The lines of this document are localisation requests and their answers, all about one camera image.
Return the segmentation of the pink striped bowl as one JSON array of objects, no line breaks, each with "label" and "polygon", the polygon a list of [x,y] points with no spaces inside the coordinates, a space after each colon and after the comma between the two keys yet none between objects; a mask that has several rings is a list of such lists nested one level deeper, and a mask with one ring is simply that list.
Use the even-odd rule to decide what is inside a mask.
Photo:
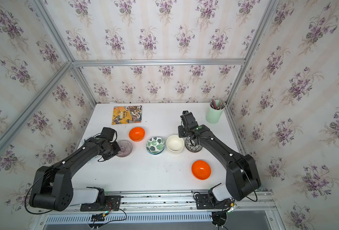
[{"label": "pink striped bowl", "polygon": [[127,141],[127,140],[122,140],[118,142],[118,145],[120,147],[120,151],[117,153],[117,157],[127,157],[128,155],[131,154],[133,150],[132,143]]}]

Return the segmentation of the black white patterned bowl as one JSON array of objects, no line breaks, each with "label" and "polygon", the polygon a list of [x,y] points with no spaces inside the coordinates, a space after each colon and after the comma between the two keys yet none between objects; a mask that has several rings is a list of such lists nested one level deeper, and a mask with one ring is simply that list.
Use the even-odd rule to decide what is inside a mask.
[{"label": "black white patterned bowl", "polygon": [[201,148],[202,146],[199,144],[196,144],[194,140],[191,140],[189,137],[187,137],[185,139],[185,147],[186,148]]}]

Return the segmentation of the green leaf bowl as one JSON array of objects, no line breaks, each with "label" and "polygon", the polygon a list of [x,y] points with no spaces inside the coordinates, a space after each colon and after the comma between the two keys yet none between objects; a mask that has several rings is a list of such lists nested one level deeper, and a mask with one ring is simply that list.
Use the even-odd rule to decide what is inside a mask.
[{"label": "green leaf bowl", "polygon": [[146,150],[152,155],[160,154],[165,149],[165,140],[161,137],[152,137],[146,143]]}]

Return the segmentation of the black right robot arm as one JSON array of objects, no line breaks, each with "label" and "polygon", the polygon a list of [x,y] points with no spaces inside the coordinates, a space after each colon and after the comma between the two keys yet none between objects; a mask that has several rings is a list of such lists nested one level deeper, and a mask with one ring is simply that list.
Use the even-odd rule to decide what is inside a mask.
[{"label": "black right robot arm", "polygon": [[199,125],[191,112],[182,112],[178,134],[181,138],[189,138],[191,144],[208,150],[225,168],[225,182],[212,187],[208,192],[212,202],[232,198],[240,201],[260,188],[255,159],[228,147],[206,125]]}]

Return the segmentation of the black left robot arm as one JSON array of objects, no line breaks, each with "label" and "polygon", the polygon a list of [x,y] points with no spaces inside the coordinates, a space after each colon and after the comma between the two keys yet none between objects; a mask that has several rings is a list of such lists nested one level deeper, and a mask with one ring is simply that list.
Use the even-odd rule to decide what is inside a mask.
[{"label": "black left robot arm", "polygon": [[52,166],[40,167],[27,192],[29,200],[25,201],[25,205],[54,211],[64,211],[67,207],[85,204],[103,207],[105,195],[102,188],[73,188],[72,178],[94,157],[101,156],[107,161],[119,151],[116,130],[104,127],[101,133],[85,140],[84,144],[67,158]]}]

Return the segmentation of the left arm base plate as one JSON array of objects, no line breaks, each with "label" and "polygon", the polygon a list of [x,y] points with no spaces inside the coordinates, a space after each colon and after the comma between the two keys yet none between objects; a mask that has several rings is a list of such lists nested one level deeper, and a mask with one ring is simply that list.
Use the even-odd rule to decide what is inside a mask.
[{"label": "left arm base plate", "polygon": [[107,195],[103,201],[92,204],[82,204],[81,212],[95,212],[95,211],[118,211],[121,203],[120,195]]}]

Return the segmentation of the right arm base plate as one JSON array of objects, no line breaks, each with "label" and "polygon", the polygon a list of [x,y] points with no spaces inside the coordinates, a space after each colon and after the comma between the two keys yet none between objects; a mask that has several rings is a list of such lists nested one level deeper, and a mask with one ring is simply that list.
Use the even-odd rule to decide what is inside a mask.
[{"label": "right arm base plate", "polygon": [[218,201],[216,199],[213,199],[212,197],[209,197],[208,194],[201,194],[198,192],[195,192],[192,195],[193,199],[196,203],[196,209],[198,210],[204,210],[204,209],[222,209],[226,210],[231,207],[232,200],[226,199],[224,201]]}]

